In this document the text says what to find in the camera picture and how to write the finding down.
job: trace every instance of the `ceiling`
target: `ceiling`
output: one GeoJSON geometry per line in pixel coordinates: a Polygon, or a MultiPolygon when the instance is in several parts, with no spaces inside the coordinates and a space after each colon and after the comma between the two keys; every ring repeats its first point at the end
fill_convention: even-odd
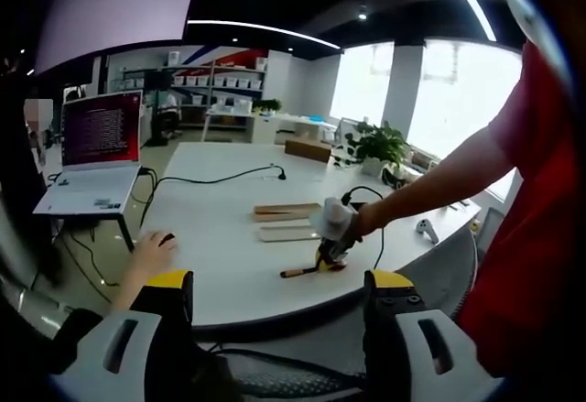
{"type": "MultiPolygon", "coordinates": [[[[499,41],[519,48],[523,36],[503,0],[479,2],[499,41]]],[[[3,0],[2,16],[13,49],[26,45],[28,54],[34,55],[48,4],[50,0],[3,0]]],[[[279,27],[323,38],[343,48],[389,39],[400,43],[418,42],[425,37],[486,40],[465,0],[191,0],[188,18],[279,27]],[[368,19],[359,21],[357,15],[363,8],[368,19]]],[[[188,26],[184,43],[293,48],[295,55],[306,59],[336,52],[315,42],[245,27],[188,26]]]]}

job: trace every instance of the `bright window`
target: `bright window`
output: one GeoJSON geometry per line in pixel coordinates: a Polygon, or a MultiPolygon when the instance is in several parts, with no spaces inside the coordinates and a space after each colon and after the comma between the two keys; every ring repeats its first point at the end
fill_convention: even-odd
{"type": "Polygon", "coordinates": [[[393,43],[378,43],[345,50],[330,116],[380,125],[393,63],[393,43]]]}
{"type": "MultiPolygon", "coordinates": [[[[501,110],[521,74],[521,56],[471,42],[429,40],[407,141],[445,158],[501,110]]],[[[506,198],[514,172],[489,190],[506,198]]]]}

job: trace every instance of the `red shirt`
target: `red shirt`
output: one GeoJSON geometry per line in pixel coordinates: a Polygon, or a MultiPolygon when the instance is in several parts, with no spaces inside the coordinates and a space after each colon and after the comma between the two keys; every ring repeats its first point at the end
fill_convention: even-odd
{"type": "Polygon", "coordinates": [[[570,108],[556,76],[526,43],[521,79],[489,124],[523,184],[479,271],[458,323],[493,375],[538,361],[576,252],[578,170],[570,108]]]}

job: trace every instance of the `laptop screen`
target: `laptop screen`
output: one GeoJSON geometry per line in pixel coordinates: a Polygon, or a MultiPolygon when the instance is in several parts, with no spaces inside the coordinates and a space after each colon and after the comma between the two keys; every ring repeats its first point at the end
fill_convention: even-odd
{"type": "Polygon", "coordinates": [[[141,92],[121,92],[65,103],[63,167],[138,161],[141,99],[141,92]]]}

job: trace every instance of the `laptop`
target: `laptop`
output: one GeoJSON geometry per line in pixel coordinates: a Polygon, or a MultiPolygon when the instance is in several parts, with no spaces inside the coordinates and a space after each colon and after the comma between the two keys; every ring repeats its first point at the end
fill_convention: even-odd
{"type": "Polygon", "coordinates": [[[35,214],[117,214],[124,211],[140,169],[142,92],[117,92],[63,105],[63,171],[35,214]]]}

